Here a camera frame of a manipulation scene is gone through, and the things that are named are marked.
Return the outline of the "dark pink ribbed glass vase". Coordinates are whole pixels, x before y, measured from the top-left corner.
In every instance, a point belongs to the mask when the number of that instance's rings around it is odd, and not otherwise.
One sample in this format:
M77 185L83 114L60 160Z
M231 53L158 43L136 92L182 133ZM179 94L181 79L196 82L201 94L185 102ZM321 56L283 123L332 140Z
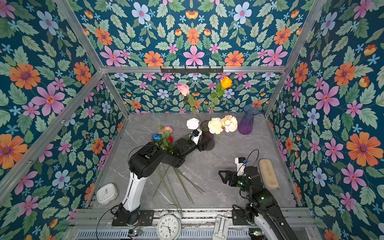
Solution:
M208 125L209 125L209 120L203 121L200 125L200 129L203 132L201 137L200 137L201 141L214 140L215 139L214 135L210 132Z

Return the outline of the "white rose stem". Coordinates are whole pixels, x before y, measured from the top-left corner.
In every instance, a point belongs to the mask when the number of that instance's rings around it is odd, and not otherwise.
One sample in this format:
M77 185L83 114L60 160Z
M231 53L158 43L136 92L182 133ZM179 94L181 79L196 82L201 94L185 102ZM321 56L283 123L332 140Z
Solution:
M194 137L198 136L200 134L199 127L200 127L200 120L196 118L191 118L187 120L187 127L188 129L192 130L192 135Z

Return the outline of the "cream double-bloom flower stem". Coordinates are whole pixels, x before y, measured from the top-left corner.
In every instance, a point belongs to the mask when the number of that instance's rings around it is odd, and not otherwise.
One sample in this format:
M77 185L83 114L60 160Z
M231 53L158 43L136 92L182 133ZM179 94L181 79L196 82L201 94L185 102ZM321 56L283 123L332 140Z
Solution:
M233 133L238 129L238 120L232 115L226 115L223 118L212 118L208 122L208 130L211 134L217 135L221 139L222 132Z

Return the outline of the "pink rose stem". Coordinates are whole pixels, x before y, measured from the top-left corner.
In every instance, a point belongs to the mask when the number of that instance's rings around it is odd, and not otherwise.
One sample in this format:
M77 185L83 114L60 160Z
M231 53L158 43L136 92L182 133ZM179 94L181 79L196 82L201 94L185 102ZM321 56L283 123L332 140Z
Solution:
M195 100L194 96L190 92L190 87L186 84L182 84L179 85L177 89L187 99L191 111L196 114L199 121L202 123L203 121L199 115L200 102Z

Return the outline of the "yellow rose stem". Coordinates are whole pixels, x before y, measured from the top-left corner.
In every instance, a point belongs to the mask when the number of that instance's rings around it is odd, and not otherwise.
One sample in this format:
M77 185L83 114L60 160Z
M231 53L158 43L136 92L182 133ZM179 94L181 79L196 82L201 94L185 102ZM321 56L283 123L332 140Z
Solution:
M221 98L225 94L225 90L232 86L233 81L229 77L225 77L220 80L215 90L212 91L209 104L209 109L212 109L211 115L215 112L215 108L219 105Z

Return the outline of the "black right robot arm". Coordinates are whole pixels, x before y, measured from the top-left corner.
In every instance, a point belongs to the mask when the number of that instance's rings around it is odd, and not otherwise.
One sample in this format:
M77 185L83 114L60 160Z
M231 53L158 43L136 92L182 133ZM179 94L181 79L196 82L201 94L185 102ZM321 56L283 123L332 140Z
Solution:
M268 240L298 238L283 216L277 200L264 187L257 167L245 167L242 174L228 170L219 171L218 174L224 184L239 188L241 197L249 201L244 208L233 205L234 226L256 226Z

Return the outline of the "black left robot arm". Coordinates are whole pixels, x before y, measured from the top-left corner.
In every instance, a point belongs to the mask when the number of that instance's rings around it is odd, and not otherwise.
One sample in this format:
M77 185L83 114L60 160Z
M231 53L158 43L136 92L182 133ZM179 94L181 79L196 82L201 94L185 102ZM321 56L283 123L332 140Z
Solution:
M174 150L166 152L149 142L129 158L130 181L127 192L114 213L113 226L135 225L140 214L140 200L146 181L152 175L159 164L166 164L179 168L186 160L186 156L195 150L210 151L215 147L215 140L204 140L203 137L190 137L176 141Z

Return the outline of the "pile of artificial flowers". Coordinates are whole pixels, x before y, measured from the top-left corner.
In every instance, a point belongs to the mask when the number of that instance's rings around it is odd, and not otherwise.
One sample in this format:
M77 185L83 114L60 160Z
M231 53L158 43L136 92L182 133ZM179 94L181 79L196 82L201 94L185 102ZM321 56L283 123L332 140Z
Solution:
M157 185L152 198L154 199L157 193L164 189L166 191L165 199L172 205L176 205L178 208L181 207L179 197L174 190L174 184L168 175L168 171L173 169L188 201L194 204L195 202L179 170L179 167L185 163L187 155L198 150L197 145L191 140L192 132L176 140L173 137L174 130L172 127L158 126L158 130L157 134L152 135L152 142L164 152L164 156L161 160L161 169L156 171L160 183Z

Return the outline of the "purple ribbed glass vase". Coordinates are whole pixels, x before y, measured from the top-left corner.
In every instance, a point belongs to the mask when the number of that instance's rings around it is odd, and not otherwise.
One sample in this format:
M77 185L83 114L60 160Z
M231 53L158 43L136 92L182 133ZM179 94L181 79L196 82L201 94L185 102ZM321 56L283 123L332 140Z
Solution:
M243 109L244 116L238 124L238 130L242 135L249 135L253 130L254 118L260 110L255 105L247 105Z

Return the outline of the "beige cloth roll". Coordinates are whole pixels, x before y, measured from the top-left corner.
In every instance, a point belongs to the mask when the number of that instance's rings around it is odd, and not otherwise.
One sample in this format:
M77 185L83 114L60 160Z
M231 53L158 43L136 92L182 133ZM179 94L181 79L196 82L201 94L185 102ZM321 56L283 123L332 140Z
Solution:
M261 159L259 167L264 185L268 189L278 189L280 186L272 162L269 159Z

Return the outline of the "white twin-bell alarm clock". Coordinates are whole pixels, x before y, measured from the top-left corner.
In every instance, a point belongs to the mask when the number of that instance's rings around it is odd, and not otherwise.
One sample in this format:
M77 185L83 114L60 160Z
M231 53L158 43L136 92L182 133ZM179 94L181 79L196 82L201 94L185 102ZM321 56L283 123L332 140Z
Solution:
M182 232L182 212L176 205L168 205L160 214L156 233L159 240L177 240Z

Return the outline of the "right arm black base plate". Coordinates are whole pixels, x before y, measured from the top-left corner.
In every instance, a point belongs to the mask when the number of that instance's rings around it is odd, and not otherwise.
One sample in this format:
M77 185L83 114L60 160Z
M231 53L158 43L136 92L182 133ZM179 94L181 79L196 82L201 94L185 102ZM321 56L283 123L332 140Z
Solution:
M244 210L240 209L232 209L232 221L234 226L251 226L255 223L247 218Z

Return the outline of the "white plastic clip bracket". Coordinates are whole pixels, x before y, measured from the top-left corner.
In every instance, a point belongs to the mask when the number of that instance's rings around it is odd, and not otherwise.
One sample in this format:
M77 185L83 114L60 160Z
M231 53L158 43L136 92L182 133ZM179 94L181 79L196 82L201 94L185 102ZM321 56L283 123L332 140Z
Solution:
M217 215L212 240L226 240L228 238L229 225L230 220L227 217Z

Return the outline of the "black hook rail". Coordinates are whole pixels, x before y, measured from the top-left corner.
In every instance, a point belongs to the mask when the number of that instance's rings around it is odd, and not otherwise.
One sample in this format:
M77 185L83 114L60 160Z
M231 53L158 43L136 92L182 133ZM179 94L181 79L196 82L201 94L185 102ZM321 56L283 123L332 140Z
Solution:
M160 67L161 73L169 74L190 74L190 73L200 73L200 74L221 74L224 72L223 67Z

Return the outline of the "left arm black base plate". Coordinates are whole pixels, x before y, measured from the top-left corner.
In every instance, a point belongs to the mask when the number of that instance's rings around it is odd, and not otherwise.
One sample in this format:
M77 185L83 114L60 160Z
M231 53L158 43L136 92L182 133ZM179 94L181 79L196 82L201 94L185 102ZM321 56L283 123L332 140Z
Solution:
M113 227L128 227L128 226L151 226L154 220L155 211L153 210L138 210L127 212L125 209L117 210L114 214L112 222Z

